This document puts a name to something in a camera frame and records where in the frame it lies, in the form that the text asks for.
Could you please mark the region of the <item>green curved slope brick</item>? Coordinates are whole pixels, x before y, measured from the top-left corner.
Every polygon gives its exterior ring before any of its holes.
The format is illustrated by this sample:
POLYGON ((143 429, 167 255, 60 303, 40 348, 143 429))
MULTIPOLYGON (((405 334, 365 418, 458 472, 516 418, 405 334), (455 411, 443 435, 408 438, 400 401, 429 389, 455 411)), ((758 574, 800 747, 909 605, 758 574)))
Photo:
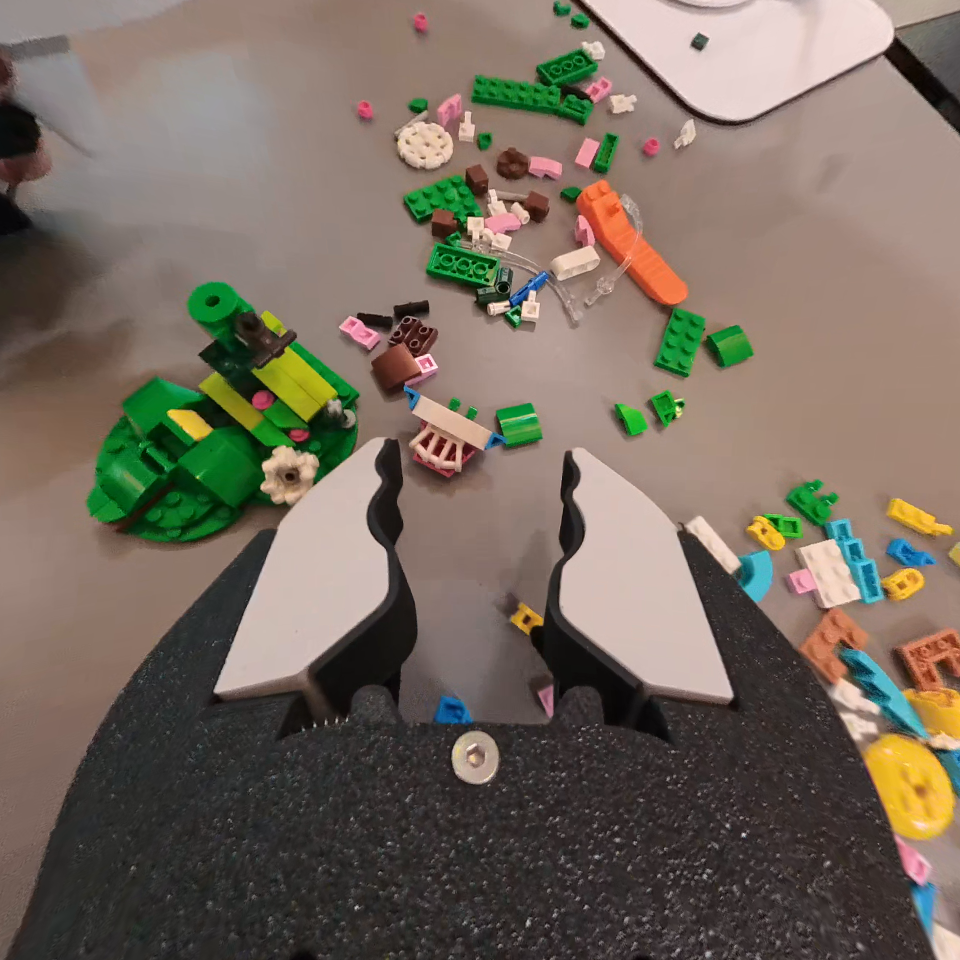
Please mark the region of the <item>green curved slope brick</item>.
POLYGON ((531 402, 499 408, 495 415, 498 433, 507 449, 532 445, 544 436, 539 415, 531 402))

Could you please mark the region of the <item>green rounded brick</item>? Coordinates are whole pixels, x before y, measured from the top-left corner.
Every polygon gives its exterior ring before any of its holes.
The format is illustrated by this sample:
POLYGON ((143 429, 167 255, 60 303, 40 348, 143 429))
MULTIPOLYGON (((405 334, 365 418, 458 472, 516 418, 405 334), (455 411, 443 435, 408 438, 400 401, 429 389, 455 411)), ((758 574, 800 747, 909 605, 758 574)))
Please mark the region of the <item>green rounded brick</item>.
POLYGON ((738 324, 708 334, 704 345, 720 369, 738 366, 755 355, 749 337, 738 324))

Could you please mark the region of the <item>orange brick separator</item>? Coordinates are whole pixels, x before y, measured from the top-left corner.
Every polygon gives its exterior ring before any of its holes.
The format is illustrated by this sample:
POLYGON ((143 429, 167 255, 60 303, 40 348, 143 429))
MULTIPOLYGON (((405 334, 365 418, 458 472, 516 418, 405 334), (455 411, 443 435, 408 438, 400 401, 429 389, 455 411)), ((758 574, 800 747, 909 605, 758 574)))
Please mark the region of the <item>orange brick separator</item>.
POLYGON ((641 211, 630 196, 600 179, 582 190, 576 207, 595 241, 651 300, 679 306, 687 299, 687 284, 644 238, 641 211))

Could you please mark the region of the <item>pile of green brown pieces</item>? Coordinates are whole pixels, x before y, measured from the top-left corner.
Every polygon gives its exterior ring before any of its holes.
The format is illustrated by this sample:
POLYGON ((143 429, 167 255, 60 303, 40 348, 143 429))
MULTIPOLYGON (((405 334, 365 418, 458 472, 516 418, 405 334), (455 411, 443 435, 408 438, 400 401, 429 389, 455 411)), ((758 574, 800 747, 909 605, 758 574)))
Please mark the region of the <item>pile of green brown pieces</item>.
POLYGON ((594 354, 612 369, 637 353, 654 394, 690 394, 690 378, 654 366, 675 306, 655 302, 594 239, 576 200, 606 180, 638 205, 646 241, 693 292, 694 227, 702 202, 690 147, 672 146, 661 122, 611 98, 594 102, 604 67, 577 38, 561 54, 534 50, 517 15, 525 2, 441 2, 418 32, 405 2, 337 2, 319 62, 324 167, 324 289, 340 306, 385 313, 397 298, 428 294, 433 323, 453 356, 452 330, 501 302, 520 329, 507 346, 469 354, 463 368, 530 366, 558 382, 583 378, 594 354), (546 272, 544 334, 494 291, 498 270, 517 291, 546 272))

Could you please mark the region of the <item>pile of blue yellow pieces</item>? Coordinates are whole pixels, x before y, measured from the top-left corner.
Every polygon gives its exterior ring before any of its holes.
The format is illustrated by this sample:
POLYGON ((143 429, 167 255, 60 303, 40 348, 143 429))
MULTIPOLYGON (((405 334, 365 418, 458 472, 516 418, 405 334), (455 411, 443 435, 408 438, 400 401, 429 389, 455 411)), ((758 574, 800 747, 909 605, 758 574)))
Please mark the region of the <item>pile of blue yellow pieces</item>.
POLYGON ((738 557, 702 516, 683 525, 733 575, 752 600, 773 584, 774 551, 795 546, 798 568, 787 579, 814 598, 822 616, 798 654, 833 703, 866 762, 898 849, 920 923, 936 958, 958 958, 958 933, 934 918, 937 890, 929 862, 909 840, 929 841, 958 821, 958 630, 943 629, 899 644, 894 654, 910 686, 901 688, 867 652, 869 635, 847 612, 854 603, 904 602, 925 586, 936 559, 905 538, 889 543, 899 568, 882 577, 847 518, 832 517, 836 495, 821 481, 795 487, 787 501, 798 516, 756 515, 747 528, 758 551, 738 557))

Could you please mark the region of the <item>green two by four plate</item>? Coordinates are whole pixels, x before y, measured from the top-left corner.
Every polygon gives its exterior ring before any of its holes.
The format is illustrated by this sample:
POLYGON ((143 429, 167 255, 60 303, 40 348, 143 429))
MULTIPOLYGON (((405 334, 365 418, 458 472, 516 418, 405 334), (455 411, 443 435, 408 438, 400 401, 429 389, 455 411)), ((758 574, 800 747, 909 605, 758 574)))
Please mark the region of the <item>green two by four plate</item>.
POLYGON ((705 327, 704 317, 675 306, 655 355, 654 366, 677 377, 688 378, 703 340, 705 327))

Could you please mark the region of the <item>white pink lego flower assembly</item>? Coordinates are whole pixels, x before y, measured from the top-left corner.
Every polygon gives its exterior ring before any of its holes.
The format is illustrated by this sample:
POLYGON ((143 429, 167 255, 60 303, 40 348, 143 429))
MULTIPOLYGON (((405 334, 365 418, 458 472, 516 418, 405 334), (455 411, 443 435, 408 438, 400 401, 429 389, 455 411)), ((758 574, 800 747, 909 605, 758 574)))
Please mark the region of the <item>white pink lego flower assembly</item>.
POLYGON ((408 448, 414 461, 447 478, 461 474, 465 462, 478 452, 505 447, 506 438, 449 406, 404 387, 409 409, 420 427, 408 448))

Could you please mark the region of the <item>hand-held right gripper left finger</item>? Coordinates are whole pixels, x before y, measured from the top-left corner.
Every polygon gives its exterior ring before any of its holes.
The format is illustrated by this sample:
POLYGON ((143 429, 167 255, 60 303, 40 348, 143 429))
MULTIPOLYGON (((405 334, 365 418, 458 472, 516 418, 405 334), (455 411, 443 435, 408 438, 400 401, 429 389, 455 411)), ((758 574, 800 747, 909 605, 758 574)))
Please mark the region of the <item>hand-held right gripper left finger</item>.
POLYGON ((402 455, 374 438, 279 523, 213 694, 301 694, 318 721, 346 717, 368 686, 397 693, 414 650, 414 596, 396 544, 402 455))

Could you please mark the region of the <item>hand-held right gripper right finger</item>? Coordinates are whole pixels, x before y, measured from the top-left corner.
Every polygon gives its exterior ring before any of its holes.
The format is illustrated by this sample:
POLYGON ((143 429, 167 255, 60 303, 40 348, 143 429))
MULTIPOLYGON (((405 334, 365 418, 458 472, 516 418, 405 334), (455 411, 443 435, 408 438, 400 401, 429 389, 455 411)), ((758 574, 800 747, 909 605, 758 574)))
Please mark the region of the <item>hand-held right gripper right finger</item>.
POLYGON ((564 453, 560 500, 561 556, 541 628, 556 699, 590 688, 606 721, 642 721, 652 697, 731 707, 678 526, 582 447, 564 453))

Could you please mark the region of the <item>green lego plant model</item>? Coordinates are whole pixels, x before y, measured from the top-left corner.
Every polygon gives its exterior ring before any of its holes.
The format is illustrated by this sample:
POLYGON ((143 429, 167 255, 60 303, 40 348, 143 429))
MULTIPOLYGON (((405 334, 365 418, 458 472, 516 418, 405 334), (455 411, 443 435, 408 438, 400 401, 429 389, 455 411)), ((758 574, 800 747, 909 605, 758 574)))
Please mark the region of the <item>green lego plant model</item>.
POLYGON ((196 287, 187 311, 208 376, 129 394, 86 498, 96 522, 161 544, 212 536, 253 501, 295 504, 357 440, 359 391, 274 314, 224 282, 196 287))

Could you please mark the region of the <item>white rounded flat base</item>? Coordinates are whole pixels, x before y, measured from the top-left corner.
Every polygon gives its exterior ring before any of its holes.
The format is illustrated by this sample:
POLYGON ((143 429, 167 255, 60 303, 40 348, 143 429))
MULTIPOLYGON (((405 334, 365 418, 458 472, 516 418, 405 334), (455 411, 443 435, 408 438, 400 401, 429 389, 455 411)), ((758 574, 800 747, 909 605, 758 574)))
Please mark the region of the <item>white rounded flat base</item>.
POLYGON ((694 114, 739 124, 882 55, 894 25, 873 1, 587 1, 694 114), (709 36, 702 52, 697 33, 709 36))

